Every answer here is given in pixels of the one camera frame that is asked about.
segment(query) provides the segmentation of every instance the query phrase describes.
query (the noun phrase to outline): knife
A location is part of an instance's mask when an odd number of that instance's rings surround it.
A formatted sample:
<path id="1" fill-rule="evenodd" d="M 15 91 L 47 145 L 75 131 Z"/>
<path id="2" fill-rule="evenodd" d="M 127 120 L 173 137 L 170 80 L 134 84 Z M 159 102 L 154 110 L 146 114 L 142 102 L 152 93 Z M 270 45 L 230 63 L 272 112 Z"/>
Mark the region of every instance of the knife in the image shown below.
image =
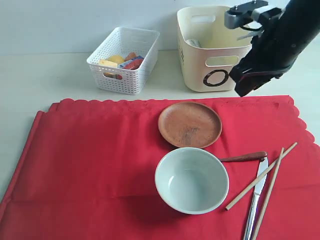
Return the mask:
<path id="1" fill-rule="evenodd" d="M 263 161 L 259 163 L 257 176 L 259 176 L 266 168 L 268 168 L 268 158 L 264 157 Z M 252 203 L 251 203 L 251 207 L 248 215 L 248 220 L 246 221 L 243 240 L 249 240 L 251 237 L 254 221 L 255 221 L 255 215 L 257 211 L 258 200 L 262 192 L 262 189 L 264 188 L 266 178 L 267 178 L 267 175 L 265 175 L 264 178 L 262 178 L 254 187 Z"/>

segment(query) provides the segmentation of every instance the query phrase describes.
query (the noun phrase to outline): wooden chopstick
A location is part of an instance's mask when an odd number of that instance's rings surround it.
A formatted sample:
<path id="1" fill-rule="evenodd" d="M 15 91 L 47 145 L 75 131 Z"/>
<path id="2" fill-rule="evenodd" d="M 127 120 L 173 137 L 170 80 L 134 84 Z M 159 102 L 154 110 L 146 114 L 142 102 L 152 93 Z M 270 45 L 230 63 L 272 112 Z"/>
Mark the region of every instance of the wooden chopstick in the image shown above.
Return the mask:
<path id="1" fill-rule="evenodd" d="M 275 170 L 274 170 L 274 173 L 273 173 L 273 176 L 272 176 L 272 180 L 271 180 L 271 183 L 270 183 L 269 188 L 268 188 L 268 192 L 266 193 L 266 196 L 265 196 L 265 199 L 264 199 L 264 202 L 263 202 L 262 210 L 260 212 L 258 221 L 256 222 L 256 226 L 254 228 L 254 234 L 253 234 L 252 240 L 256 240 L 256 238 L 257 238 L 258 231 L 259 231 L 259 228 L 261 226 L 261 222 L 262 222 L 262 219 L 264 218 L 264 215 L 265 215 L 265 212 L 266 212 L 266 208 L 267 208 L 267 205 L 268 205 L 268 202 L 269 202 L 271 191 L 272 191 L 272 189 L 273 189 L 273 187 L 275 185 L 275 181 L 276 181 L 276 177 L 277 177 L 278 170 L 279 170 L 279 167 L 280 167 L 281 159 L 284 157 L 284 155 L 283 155 L 284 150 L 285 150 L 285 148 L 283 147 L 281 149 L 279 160 L 276 163 L 276 167 L 275 167 Z"/>
<path id="2" fill-rule="evenodd" d="M 298 143 L 295 142 L 294 144 L 292 144 L 282 155 L 282 158 L 284 158 Z M 278 159 L 276 159 L 273 163 L 270 164 L 270 166 L 268 166 L 268 168 L 266 170 L 264 170 L 255 180 L 253 180 L 253 182 L 251 182 L 242 192 L 240 192 L 238 194 L 238 196 L 236 196 L 226 207 L 226 210 L 231 209 L 247 192 L 249 192 L 249 190 L 255 186 L 268 172 L 271 171 L 271 169 L 276 165 L 276 163 L 278 162 L 280 158 L 278 157 Z"/>

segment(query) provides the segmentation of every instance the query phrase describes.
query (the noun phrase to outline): white plastic basket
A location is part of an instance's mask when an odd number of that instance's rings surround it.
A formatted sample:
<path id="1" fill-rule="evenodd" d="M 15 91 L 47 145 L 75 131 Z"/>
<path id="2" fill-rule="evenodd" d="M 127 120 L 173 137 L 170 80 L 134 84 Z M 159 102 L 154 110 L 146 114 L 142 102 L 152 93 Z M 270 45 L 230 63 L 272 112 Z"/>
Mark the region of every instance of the white plastic basket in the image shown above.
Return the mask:
<path id="1" fill-rule="evenodd" d="M 157 62 L 159 35 L 159 32 L 153 30 L 115 28 L 86 60 L 97 87 L 116 93 L 139 94 Z M 130 52 L 144 57 L 142 64 L 136 70 L 98 65 L 100 59 L 107 59 L 112 55 L 121 55 L 125 58 Z M 106 77 L 104 73 L 121 75 L 122 79 Z"/>
<path id="2" fill-rule="evenodd" d="M 251 39 L 237 40 L 248 31 L 224 26 L 227 6 L 192 6 L 177 12 L 178 50 L 186 86 L 197 92 L 235 87 L 229 72 L 251 49 Z M 199 47 L 186 41 L 198 40 Z"/>

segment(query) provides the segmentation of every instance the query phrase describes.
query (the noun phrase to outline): white table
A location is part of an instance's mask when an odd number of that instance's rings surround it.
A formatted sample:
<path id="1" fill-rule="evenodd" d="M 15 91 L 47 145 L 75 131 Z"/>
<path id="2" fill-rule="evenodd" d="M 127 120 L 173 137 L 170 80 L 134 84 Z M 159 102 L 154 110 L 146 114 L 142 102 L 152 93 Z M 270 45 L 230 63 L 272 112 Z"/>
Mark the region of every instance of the white table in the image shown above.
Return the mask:
<path id="1" fill-rule="evenodd" d="M 293 68 L 250 96 L 290 95 L 308 130 L 320 139 L 320 42 L 299 56 Z M 199 93 L 183 81 L 178 53 L 160 51 L 158 62 L 139 95 L 96 87 L 86 58 L 89 53 L 0 56 L 0 199 L 15 170 L 37 111 L 65 98 L 85 100 L 204 99 L 236 97 L 234 91 Z"/>

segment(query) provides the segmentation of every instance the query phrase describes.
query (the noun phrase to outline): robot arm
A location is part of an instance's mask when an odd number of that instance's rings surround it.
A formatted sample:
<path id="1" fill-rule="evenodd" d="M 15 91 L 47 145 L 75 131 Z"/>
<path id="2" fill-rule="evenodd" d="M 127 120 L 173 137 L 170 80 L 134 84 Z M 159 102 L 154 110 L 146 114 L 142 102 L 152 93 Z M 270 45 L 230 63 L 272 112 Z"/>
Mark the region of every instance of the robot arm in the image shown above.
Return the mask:
<path id="1" fill-rule="evenodd" d="M 261 27 L 245 27 L 251 22 Z M 280 78 L 320 32 L 320 1 L 290 0 L 284 10 L 253 0 L 225 12 L 224 25 L 255 32 L 252 49 L 229 73 L 243 97 L 272 78 Z"/>

